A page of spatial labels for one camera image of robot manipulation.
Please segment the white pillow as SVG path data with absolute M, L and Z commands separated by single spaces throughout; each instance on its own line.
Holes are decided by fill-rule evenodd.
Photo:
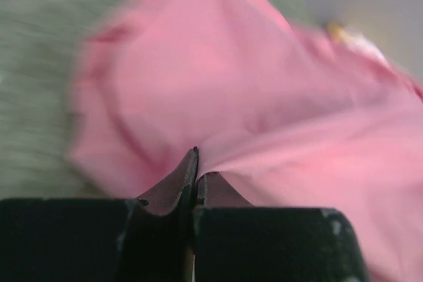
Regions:
M 385 65 L 389 64 L 389 60 L 383 55 L 381 50 L 362 33 L 343 30 L 339 36 L 351 50 L 371 57 Z

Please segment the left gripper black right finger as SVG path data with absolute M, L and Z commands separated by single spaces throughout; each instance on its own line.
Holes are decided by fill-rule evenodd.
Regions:
M 197 281 L 369 281 L 354 229 L 322 207 L 255 207 L 220 174 L 197 183 Z

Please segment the pink pillowcase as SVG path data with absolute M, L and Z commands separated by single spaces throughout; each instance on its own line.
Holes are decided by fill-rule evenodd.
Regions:
M 71 161 L 116 197 L 184 154 L 255 205 L 351 220 L 374 281 L 422 280 L 422 85 L 267 0 L 127 0 L 85 41 Z

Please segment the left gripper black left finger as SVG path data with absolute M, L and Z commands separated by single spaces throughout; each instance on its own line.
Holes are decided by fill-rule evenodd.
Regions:
M 1 201 L 2 281 L 184 281 L 199 151 L 137 198 Z

